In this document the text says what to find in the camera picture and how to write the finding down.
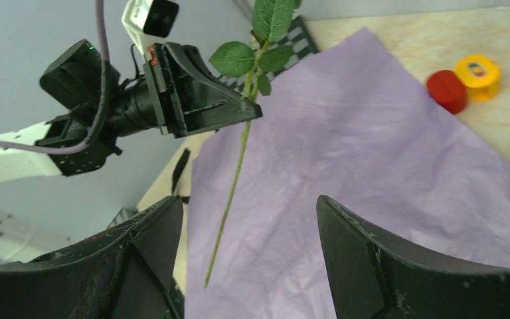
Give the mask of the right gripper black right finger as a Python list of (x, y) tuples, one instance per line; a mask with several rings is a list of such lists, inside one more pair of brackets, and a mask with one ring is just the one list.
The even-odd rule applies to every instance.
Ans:
[(316, 213), (338, 318), (510, 318), (510, 269), (427, 249), (326, 195)]

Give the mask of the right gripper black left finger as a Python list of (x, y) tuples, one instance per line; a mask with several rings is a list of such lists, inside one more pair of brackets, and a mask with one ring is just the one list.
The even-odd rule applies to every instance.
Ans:
[(70, 246), (0, 265), (0, 318), (183, 318), (173, 276), (183, 215), (168, 196)]

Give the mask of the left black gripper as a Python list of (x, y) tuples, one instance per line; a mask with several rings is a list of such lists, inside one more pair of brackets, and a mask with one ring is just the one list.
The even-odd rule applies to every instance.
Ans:
[(197, 47), (155, 43), (146, 50), (143, 71), (114, 99), (118, 137), (155, 128), (182, 138), (263, 116), (257, 103), (210, 72)]

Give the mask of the pink and purple wrapping paper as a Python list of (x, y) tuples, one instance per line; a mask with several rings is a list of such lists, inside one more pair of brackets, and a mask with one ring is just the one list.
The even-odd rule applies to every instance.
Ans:
[(258, 99), (210, 284), (242, 127), (193, 162), (186, 318), (338, 318), (317, 224), (326, 195), (433, 251), (510, 269), (510, 165), (361, 29)]

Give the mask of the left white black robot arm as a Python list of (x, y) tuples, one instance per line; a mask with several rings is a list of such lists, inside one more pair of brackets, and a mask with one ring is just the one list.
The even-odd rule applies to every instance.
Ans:
[(65, 115), (0, 134), (0, 183), (73, 176), (100, 169), (120, 155), (120, 137), (150, 129), (183, 138), (260, 118), (259, 105), (215, 78), (196, 47), (155, 43), (143, 71), (122, 80), (100, 53), (78, 41), (45, 70), (41, 88)]

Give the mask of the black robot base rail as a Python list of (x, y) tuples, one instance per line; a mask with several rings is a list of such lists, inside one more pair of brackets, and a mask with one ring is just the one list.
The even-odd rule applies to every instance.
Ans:
[(115, 227), (116, 225), (119, 225), (120, 223), (123, 223), (133, 218), (138, 213), (139, 211), (137, 210), (136, 207), (122, 207), (106, 228), (110, 229), (112, 227)]

